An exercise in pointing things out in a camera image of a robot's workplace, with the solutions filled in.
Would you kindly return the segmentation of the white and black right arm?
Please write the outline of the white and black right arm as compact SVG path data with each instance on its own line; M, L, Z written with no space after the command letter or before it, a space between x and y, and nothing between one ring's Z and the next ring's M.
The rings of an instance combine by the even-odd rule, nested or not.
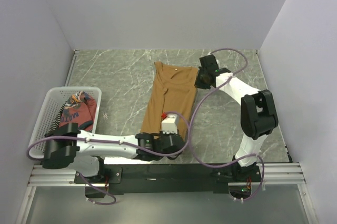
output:
M198 89L218 88L240 105L243 138L233 157L237 162L231 165L231 175L236 181L245 180L256 166L263 142L279 124L271 91L249 86L226 68L201 66L195 86Z

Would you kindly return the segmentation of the red printed tank top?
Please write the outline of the red printed tank top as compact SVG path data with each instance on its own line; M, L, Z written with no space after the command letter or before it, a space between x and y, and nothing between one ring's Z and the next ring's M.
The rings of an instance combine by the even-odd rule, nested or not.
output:
M95 99L86 92L73 94L66 101L59 128L69 123L77 123L80 130L92 132L96 108Z

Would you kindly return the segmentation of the tan tank top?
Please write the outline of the tan tank top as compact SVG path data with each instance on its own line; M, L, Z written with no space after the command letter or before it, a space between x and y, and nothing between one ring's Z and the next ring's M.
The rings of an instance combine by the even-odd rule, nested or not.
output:
M189 120L197 89L195 80L198 69L181 67L156 61L152 93L143 119L141 132L159 133L162 115L177 112Z

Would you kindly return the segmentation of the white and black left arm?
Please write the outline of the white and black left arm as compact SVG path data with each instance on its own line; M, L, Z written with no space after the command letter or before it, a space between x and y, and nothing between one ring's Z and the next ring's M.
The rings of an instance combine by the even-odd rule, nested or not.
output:
M141 161L176 159L185 146L179 134L138 133L118 137L84 131L77 123L57 128L46 137L43 168L70 168L94 183L105 178L104 157Z

